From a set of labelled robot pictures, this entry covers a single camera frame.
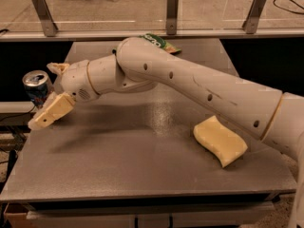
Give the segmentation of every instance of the glass railing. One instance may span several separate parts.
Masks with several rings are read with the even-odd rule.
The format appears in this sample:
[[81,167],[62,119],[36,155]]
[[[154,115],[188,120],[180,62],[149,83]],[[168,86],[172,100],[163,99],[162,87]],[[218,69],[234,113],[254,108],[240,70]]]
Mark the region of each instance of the glass railing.
[[[304,0],[293,0],[304,6]],[[304,9],[267,0],[259,29],[304,29]],[[167,0],[46,0],[59,31],[166,30]],[[177,30],[241,29],[253,0],[179,0]],[[0,29],[41,32],[31,0],[0,0]]]

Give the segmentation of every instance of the sponge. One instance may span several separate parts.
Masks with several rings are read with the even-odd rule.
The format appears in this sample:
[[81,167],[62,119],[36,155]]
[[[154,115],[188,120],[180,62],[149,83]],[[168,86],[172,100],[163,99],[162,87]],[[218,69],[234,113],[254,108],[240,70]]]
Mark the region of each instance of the sponge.
[[224,168],[247,150],[246,142],[236,133],[222,125],[216,116],[194,127],[196,140],[214,153]]

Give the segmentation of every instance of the aluminum can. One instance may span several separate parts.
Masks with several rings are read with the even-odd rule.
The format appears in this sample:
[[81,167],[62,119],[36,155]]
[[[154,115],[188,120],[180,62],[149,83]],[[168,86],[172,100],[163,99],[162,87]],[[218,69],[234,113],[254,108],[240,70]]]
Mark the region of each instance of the aluminum can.
[[42,108],[48,95],[53,91],[48,74],[42,70],[34,70],[27,73],[22,82],[30,100],[37,108]]

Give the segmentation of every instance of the gray tabletop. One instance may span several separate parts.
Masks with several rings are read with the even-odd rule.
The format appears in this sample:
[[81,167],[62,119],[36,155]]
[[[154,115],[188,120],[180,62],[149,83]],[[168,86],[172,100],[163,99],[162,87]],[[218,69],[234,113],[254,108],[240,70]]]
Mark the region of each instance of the gray tabletop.
[[210,116],[175,90],[157,85],[110,93],[32,131],[2,201],[103,200],[284,193],[295,180],[280,153],[229,123],[249,146],[222,169],[193,127]]

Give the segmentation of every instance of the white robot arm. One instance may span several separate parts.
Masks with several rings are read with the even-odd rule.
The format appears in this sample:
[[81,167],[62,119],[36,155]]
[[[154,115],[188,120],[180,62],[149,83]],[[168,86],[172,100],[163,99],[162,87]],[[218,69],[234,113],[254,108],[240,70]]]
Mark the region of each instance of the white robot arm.
[[52,124],[66,115],[75,101],[94,100],[112,91],[147,90],[155,82],[168,85],[298,161],[298,187],[289,227],[304,227],[303,97],[283,94],[280,90],[182,60],[143,38],[122,41],[116,55],[85,60],[64,69],[56,65],[49,68],[60,77],[65,93],[50,96],[30,121],[30,128]]

